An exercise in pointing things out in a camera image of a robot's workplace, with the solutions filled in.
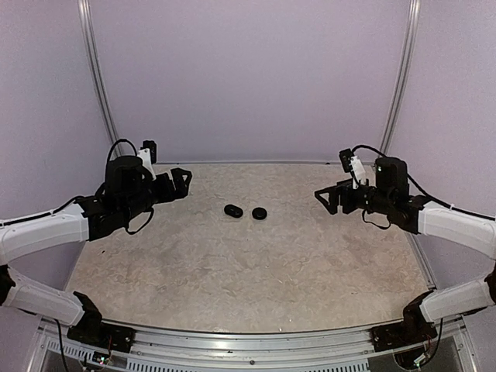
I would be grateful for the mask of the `black earbud charging case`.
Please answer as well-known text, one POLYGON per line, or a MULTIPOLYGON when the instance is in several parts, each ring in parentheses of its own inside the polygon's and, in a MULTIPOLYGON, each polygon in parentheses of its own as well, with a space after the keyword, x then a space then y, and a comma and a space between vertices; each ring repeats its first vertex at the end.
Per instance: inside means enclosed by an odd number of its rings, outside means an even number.
POLYGON ((239 219, 243 216, 243 210, 239 206, 232 204, 225 205, 224 213, 235 219, 239 219))

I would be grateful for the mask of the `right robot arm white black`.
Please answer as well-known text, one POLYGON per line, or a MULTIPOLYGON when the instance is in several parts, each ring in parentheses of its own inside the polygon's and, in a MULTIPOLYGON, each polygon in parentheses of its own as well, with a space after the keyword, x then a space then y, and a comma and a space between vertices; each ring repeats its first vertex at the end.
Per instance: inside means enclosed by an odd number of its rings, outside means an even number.
MULTIPOLYGON (((433 236, 476 250, 495 258, 495 220, 472 212, 460 212, 425 194, 411 195, 407 164, 396 157, 375 161, 375 183, 370 184, 360 158, 351 150, 340 154, 343 170, 350 178, 314 193, 327 212, 363 215, 380 214, 389 225, 417 235, 433 236)), ((432 291, 412 301, 404 309, 397 338, 414 343, 434 323, 451 315, 477 312, 495 304, 495 274, 432 291)))

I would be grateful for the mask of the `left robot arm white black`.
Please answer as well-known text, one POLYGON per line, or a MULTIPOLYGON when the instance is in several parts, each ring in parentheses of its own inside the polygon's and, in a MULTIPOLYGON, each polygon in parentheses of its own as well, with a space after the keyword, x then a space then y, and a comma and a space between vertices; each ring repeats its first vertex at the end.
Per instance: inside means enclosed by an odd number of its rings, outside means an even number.
POLYGON ((107 162, 105 179, 94 195, 76 196, 66 205, 39 215, 1 223, 1 304, 56 319, 77 328, 94 345, 108 338, 108 326, 88 296, 59 291, 19 273, 10 263, 54 246, 91 242, 119 229, 128 234, 131 221, 154 214, 157 204, 185 198, 192 173, 174 168, 156 174, 145 151, 107 162))

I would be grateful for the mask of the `black round earbud case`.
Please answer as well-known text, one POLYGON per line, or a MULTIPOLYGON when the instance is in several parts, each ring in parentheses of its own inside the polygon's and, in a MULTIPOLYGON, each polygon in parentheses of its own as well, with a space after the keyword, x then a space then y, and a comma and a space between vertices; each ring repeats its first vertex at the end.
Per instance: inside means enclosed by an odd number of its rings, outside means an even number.
POLYGON ((262 207, 256 207, 252 211, 252 216, 256 220, 265 220, 267 217, 267 210, 262 207))

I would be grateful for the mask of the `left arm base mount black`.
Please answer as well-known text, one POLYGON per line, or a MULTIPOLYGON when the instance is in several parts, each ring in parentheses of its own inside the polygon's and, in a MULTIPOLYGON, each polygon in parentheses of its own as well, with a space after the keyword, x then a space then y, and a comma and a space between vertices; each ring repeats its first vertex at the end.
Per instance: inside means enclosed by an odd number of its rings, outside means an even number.
POLYGON ((81 330, 76 327, 70 327, 67 331, 68 339, 122 353, 130 353, 135 335, 135 329, 105 322, 93 330, 81 330))

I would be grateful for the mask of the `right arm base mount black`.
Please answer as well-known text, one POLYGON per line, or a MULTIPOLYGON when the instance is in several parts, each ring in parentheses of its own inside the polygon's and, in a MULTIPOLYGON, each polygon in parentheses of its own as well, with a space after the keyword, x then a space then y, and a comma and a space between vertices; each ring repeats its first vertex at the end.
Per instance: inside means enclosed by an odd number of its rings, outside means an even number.
POLYGON ((394 322, 375 326, 370 330, 371 341, 376 353, 423 343, 438 336, 436 327, 431 324, 406 326, 405 322, 394 322))

